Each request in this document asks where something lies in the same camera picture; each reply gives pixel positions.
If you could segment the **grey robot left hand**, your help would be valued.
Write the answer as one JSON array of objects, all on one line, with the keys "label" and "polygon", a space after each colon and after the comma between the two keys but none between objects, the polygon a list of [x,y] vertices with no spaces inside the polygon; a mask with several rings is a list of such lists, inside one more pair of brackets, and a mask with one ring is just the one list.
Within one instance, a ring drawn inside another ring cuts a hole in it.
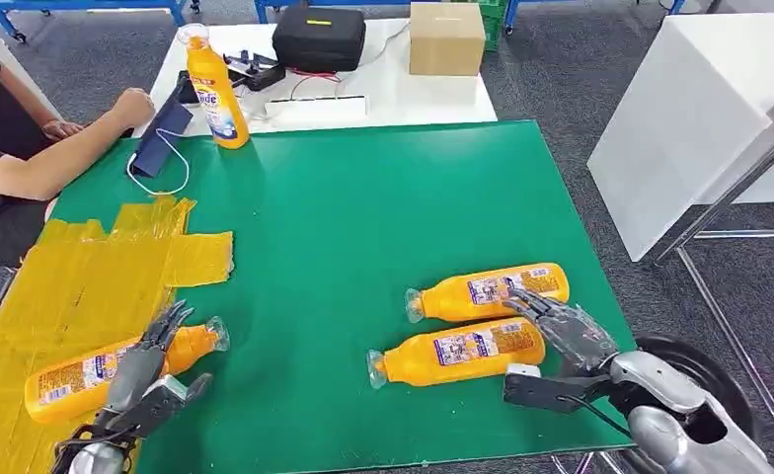
[{"label": "grey robot left hand", "polygon": [[179,356],[187,356],[189,365],[194,365],[198,358],[215,352],[220,340],[228,346],[229,335],[217,317],[205,325],[186,327],[184,321],[193,313],[184,300],[173,303],[121,356],[107,402],[96,418],[99,426],[142,435],[205,394],[213,376],[202,373],[191,384],[182,383],[174,376],[180,371]]}]

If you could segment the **person's left hand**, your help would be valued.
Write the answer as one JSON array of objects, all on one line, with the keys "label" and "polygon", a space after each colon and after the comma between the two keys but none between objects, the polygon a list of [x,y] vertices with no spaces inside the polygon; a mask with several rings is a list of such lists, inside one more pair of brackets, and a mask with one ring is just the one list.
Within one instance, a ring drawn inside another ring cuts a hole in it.
[{"label": "person's left hand", "polygon": [[43,134],[53,142],[66,139],[81,132],[84,127],[64,119],[52,119],[41,126]]}]

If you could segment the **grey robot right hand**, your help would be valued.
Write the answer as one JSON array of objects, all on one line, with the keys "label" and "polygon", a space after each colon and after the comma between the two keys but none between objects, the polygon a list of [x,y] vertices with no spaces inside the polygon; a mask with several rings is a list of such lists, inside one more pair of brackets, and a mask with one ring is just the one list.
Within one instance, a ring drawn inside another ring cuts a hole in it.
[{"label": "grey robot right hand", "polygon": [[576,369],[593,373],[619,353],[618,345],[580,306],[528,289],[513,288],[503,305],[530,320]]}]

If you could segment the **person's right hand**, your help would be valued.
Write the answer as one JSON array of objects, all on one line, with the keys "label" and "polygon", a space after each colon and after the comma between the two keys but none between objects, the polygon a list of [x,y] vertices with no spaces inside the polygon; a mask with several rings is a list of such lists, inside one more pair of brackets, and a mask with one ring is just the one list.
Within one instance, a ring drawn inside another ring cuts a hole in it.
[{"label": "person's right hand", "polygon": [[117,98],[112,115],[121,130],[138,128],[150,122],[156,109],[150,96],[139,88],[128,88]]}]

